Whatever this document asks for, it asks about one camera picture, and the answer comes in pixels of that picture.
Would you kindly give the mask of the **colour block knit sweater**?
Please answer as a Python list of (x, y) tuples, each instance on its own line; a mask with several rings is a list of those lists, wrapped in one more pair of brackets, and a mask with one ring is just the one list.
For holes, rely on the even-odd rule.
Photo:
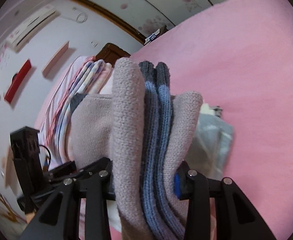
[(202, 96), (170, 94), (160, 62), (117, 60), (111, 94), (90, 94), (74, 111), (71, 140), (79, 168), (103, 157), (112, 174), (123, 239), (183, 239), (187, 201), (174, 175), (195, 134)]

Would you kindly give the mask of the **striped folded thin quilt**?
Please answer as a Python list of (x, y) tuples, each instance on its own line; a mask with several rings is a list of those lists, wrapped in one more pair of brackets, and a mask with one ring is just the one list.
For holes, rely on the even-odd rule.
[(77, 57), (49, 92), (36, 120), (39, 144), (49, 150), (49, 169), (76, 159), (72, 150), (71, 119), (90, 94), (109, 90), (113, 66), (95, 56)]

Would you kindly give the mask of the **dark wooden headboard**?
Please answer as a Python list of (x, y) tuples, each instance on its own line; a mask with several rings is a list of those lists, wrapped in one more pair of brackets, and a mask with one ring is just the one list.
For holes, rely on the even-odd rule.
[(102, 59), (106, 63), (110, 63), (112, 67), (114, 67), (118, 59), (121, 59), (122, 57), (129, 58), (130, 56), (131, 55), (128, 52), (119, 48), (119, 46), (116, 46), (113, 43), (107, 43), (103, 46), (101, 51), (95, 56), (95, 59), (96, 61)]

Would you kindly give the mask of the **pink plush bed blanket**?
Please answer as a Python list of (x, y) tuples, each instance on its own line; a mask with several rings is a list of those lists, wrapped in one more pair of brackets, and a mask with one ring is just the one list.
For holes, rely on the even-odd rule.
[(293, 233), (293, 6), (227, 0), (132, 55), (170, 67), (171, 90), (200, 92), (235, 129), (224, 174), (276, 239)]

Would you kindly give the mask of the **small box on nightstand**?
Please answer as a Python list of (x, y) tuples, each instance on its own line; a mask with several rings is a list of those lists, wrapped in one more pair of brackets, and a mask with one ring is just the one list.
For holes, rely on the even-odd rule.
[(167, 31), (168, 31), (168, 29), (167, 29), (166, 25), (164, 25), (161, 28), (157, 29), (157, 31), (155, 31), (154, 33), (152, 33), (151, 35), (149, 35), (145, 39), (144, 45), (147, 45), (147, 44), (151, 43), (155, 39), (159, 38), (161, 35), (165, 34)]

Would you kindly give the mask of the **red wall shelf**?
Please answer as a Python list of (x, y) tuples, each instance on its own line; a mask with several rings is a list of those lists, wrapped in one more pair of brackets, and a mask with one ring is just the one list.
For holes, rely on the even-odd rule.
[(8, 90), (4, 94), (4, 100), (11, 104), (15, 94), (18, 91), (18, 88), (21, 86), (23, 80), (25, 79), (28, 72), (31, 70), (32, 65), (30, 59), (28, 59), (21, 69), (13, 76), (11, 85), (9, 86)]

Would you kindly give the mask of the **pink wall shelf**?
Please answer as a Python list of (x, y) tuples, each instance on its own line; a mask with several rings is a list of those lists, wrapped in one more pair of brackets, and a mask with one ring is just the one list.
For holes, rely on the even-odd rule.
[(48, 73), (52, 70), (52, 68), (57, 64), (60, 58), (66, 53), (69, 48), (69, 41), (66, 41), (56, 52), (55, 54), (49, 59), (47, 64), (42, 69), (42, 76), (46, 77)]

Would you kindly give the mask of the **white wall air conditioner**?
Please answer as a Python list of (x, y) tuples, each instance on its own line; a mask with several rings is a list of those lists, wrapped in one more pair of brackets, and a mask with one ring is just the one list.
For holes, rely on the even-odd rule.
[(51, 4), (40, 8), (9, 34), (6, 45), (18, 53), (35, 34), (59, 15), (59, 11)]

